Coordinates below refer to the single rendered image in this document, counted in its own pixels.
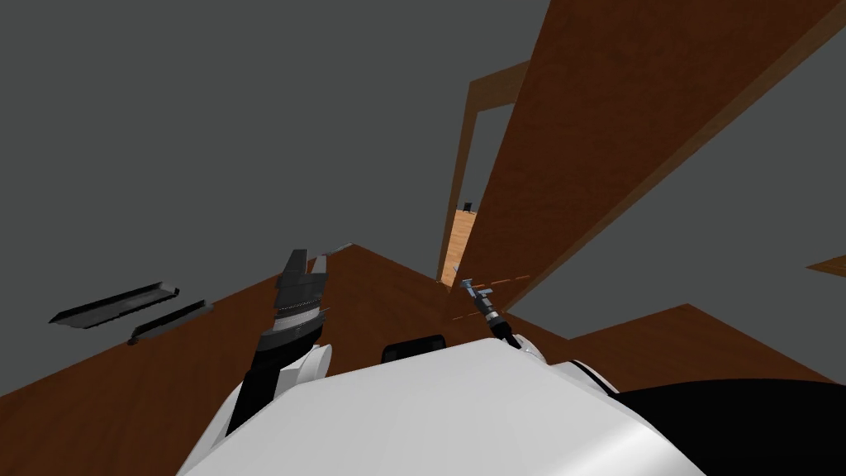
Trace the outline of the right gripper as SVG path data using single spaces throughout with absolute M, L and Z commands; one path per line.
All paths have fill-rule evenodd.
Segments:
M 492 307 L 492 302 L 489 299 L 489 294 L 492 293 L 491 288 L 486 288 L 482 286 L 474 286 L 472 284 L 472 279 L 464 279 L 460 281 L 460 287 L 464 288 L 464 290 L 469 294 L 469 296 L 473 300 L 473 304 L 477 307 Z

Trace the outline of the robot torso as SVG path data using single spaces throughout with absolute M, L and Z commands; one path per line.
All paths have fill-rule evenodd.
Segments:
M 577 361 L 493 338 L 333 376 L 330 357 L 228 431 L 233 392 L 176 476 L 705 476 Z

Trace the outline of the brown wooden door leaf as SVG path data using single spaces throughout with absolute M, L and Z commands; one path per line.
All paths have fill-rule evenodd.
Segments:
M 846 0 L 551 0 L 457 279 L 516 304 L 846 27 Z

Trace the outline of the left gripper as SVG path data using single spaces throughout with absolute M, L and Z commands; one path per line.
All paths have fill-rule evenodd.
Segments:
M 282 311 L 301 306 L 309 302 L 320 301 L 323 298 L 327 271 L 326 255 L 318 255 L 307 272 L 308 249 L 294 249 L 283 269 L 283 274 L 277 278 L 277 294 L 273 308 Z

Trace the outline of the dark grey wall shelf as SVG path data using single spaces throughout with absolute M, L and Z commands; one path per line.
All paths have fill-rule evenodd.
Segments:
M 152 283 L 142 288 L 135 288 L 135 290 L 129 292 L 59 312 L 50 319 L 50 324 L 76 329 L 90 329 L 168 301 L 179 294 L 180 290 L 175 286 L 165 282 Z
M 132 331 L 131 337 L 126 343 L 128 345 L 135 345 L 140 340 L 162 335 L 166 331 L 182 325 L 186 321 L 190 321 L 193 318 L 210 312 L 212 309 L 213 305 L 207 303 L 205 300 L 195 302 L 187 305 L 186 307 L 181 307 L 176 311 L 157 317 L 152 321 L 145 322 L 145 324 L 136 327 Z

